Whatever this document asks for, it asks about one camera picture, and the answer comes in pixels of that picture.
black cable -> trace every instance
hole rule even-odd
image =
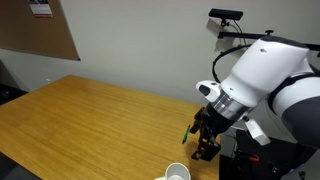
[[[217,73],[215,72],[215,69],[214,67],[216,66],[217,62],[219,61],[220,58],[222,58],[223,56],[227,55],[227,54],[230,54],[234,51],[237,51],[237,50],[240,50],[242,48],[247,48],[247,47],[250,47],[251,44],[248,44],[248,45],[242,45],[242,46],[237,46],[237,47],[234,47],[234,48],[231,48],[225,52],[221,52],[220,55],[218,57],[216,57],[216,59],[212,62],[212,75],[213,75],[213,78],[216,82],[220,83],[219,79],[218,79],[218,75]]]
[[[239,30],[240,30],[240,33],[242,34],[243,32],[242,32],[242,29],[241,29],[241,27],[238,25],[238,23],[237,23],[237,21],[235,21],[235,20],[233,20],[233,22],[236,24],[236,26],[239,28]],[[243,38],[243,42],[244,42],[244,45],[247,45],[247,42],[246,42],[246,39],[245,38]]]

bulletin board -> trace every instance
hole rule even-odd
[[[29,0],[1,0],[0,48],[80,60],[59,0],[45,0],[52,17],[37,16]]]

green object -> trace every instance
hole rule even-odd
[[[182,144],[184,144],[187,141],[189,131],[190,131],[190,125],[188,126],[186,133],[183,136]]]

gray wall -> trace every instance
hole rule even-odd
[[[219,51],[239,43],[217,40],[219,20],[211,8],[244,12],[244,32],[275,34],[320,43],[318,0],[61,0],[81,62],[0,50],[2,83],[36,90],[74,74],[164,96],[205,104],[195,84],[212,79],[211,63]],[[217,65],[225,78],[241,53]],[[316,61],[315,53],[310,60]],[[264,103],[252,113],[267,134],[291,140]]]

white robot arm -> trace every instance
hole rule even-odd
[[[199,82],[197,89],[210,103],[197,113],[190,132],[200,130],[200,138],[208,142],[204,144],[199,138],[192,157],[211,160],[220,150],[216,136],[239,120],[248,121],[247,114],[266,98],[301,144],[320,148],[320,77],[308,64],[308,52],[305,45],[295,41],[262,37],[241,56],[221,84]],[[253,134],[258,131],[256,139],[267,144],[259,128],[254,124],[249,130]]]

